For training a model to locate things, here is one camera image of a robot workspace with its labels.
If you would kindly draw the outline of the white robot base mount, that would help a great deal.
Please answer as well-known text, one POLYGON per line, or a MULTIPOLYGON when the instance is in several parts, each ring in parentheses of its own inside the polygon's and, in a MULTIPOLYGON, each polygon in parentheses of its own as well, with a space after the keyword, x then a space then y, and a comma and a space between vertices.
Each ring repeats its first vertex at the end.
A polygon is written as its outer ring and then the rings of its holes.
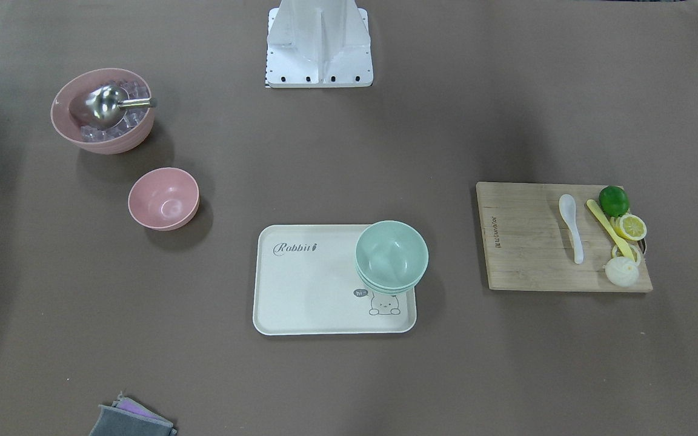
POLYGON ((374 82, 368 12, 355 1, 282 1, 268 12, 269 88, 361 88, 374 82))

